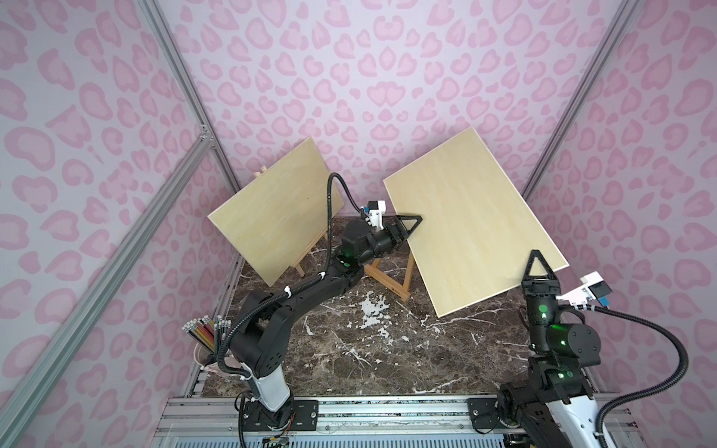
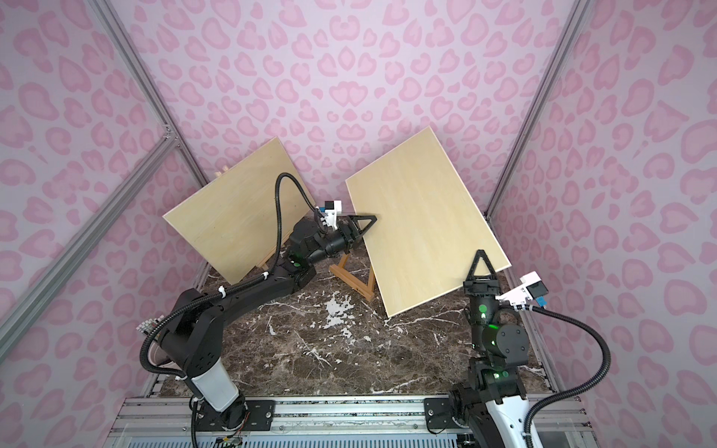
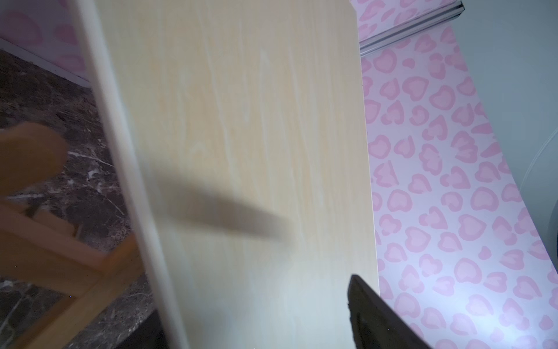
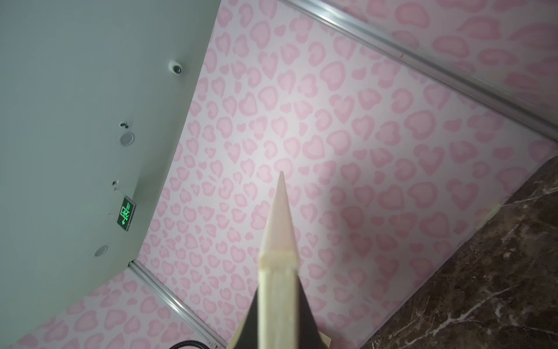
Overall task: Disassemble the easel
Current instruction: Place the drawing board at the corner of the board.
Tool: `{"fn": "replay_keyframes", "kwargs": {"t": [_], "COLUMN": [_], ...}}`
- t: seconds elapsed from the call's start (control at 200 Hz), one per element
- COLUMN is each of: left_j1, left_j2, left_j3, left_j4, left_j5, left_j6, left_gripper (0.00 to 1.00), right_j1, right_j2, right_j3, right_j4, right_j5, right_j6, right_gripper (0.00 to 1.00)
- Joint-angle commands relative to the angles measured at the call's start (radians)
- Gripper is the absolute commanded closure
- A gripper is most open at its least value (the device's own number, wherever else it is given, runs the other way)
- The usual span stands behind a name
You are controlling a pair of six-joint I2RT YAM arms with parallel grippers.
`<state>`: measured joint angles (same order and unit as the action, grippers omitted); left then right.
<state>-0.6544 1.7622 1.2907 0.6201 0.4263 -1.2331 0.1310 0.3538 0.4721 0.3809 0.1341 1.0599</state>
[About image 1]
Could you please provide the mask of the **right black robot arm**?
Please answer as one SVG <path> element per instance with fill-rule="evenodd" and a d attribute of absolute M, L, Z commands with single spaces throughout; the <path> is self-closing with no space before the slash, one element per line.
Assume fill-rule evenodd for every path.
<path fill-rule="evenodd" d="M 500 386 L 498 419 L 525 431 L 532 447 L 614 447 L 597 429 L 599 404 L 584 368 L 600 362 L 598 333 L 558 302 L 560 283 L 540 250 L 530 251 L 521 279 L 530 334 L 527 379 Z"/>

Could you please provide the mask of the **light wooden board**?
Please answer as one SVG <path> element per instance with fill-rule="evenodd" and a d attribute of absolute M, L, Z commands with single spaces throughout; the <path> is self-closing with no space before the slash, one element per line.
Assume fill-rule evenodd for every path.
<path fill-rule="evenodd" d="M 408 244 L 438 317 L 518 287 L 531 250 L 555 271 L 569 265 L 472 128 L 384 185 L 397 214 L 422 218 Z"/>
<path fill-rule="evenodd" d="M 307 138 L 208 219 L 272 287 L 326 233 L 329 175 Z"/>

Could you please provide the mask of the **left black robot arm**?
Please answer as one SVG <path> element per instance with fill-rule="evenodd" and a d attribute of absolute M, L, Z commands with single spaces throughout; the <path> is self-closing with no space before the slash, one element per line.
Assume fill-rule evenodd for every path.
<path fill-rule="evenodd" d="M 237 321 L 217 346 L 218 367 L 250 385 L 263 412 L 279 426 L 292 410 L 293 395 L 283 375 L 294 324 L 327 300 L 353 289 L 364 266 L 382 259 L 407 242 L 420 226 L 420 216 L 395 216 L 375 229 L 358 218 L 345 226 L 341 244 L 328 251 L 325 268 L 278 293 L 254 290 L 246 296 Z"/>

